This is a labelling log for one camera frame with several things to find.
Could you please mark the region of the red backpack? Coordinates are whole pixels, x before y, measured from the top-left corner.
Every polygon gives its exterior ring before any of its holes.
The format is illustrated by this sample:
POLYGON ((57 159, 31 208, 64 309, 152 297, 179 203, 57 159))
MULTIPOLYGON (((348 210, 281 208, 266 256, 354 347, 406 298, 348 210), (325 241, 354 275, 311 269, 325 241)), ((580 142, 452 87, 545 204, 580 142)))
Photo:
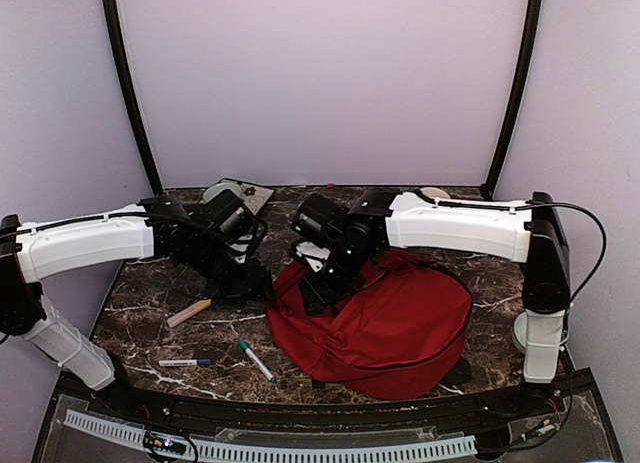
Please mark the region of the red backpack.
POLYGON ((443 265, 390 250, 362 270, 365 287, 310 316, 298 262, 275 282, 266 311, 275 345, 311 379, 384 400, 422 397, 461 359, 473 297, 443 265))

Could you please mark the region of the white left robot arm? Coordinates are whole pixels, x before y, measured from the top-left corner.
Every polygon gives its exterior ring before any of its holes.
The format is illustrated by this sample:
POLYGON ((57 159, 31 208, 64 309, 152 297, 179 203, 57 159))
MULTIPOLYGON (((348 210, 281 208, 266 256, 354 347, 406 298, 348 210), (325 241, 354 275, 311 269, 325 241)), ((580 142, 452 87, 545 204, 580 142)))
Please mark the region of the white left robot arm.
POLYGON ((119 209, 50 222, 1 221, 1 332, 37 348, 74 374, 120 419, 141 410, 117 356, 92 343, 64 316, 88 297, 90 313, 118 264, 168 258, 205 281, 205 293, 254 298, 271 289, 254 255, 266 223, 229 190, 184 205, 162 194, 119 209))

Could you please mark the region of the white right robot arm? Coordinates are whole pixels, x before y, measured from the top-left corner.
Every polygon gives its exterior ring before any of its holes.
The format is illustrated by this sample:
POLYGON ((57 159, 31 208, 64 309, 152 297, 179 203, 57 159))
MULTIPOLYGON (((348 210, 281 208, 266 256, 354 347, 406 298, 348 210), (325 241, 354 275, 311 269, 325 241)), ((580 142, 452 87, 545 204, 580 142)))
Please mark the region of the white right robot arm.
POLYGON ((293 230, 321 255, 302 251, 311 273, 301 282, 310 315, 334 310, 356 290, 363 266, 390 248, 437 248, 486 254, 523 265, 525 383, 510 396, 521 417, 549 399, 568 339, 578 291, 570 285, 568 242, 557 215, 562 203, 544 192, 528 200, 483 202, 429 197, 420 190, 367 191, 352 207, 313 193, 299 206, 293 230))

